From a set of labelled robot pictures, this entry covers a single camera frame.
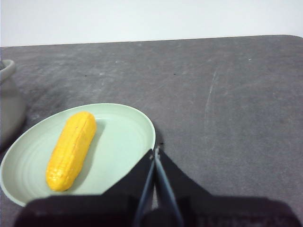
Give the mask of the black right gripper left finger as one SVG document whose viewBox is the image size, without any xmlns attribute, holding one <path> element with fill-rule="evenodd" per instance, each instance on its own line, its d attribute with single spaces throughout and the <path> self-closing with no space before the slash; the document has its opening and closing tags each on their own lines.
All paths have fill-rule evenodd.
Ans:
<svg viewBox="0 0 303 227">
<path fill-rule="evenodd" d="M 102 194 L 57 195 L 28 203 L 16 227 L 132 227 L 138 225 L 149 200 L 153 152 Z"/>
</svg>

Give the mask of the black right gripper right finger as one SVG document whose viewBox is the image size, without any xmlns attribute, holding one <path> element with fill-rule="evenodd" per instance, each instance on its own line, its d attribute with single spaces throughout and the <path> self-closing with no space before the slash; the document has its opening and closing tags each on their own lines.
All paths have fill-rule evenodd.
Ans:
<svg viewBox="0 0 303 227">
<path fill-rule="evenodd" d="M 160 205 L 182 227 L 300 227 L 284 202 L 266 197 L 218 196 L 189 178 L 159 148 L 155 165 Z"/>
</svg>

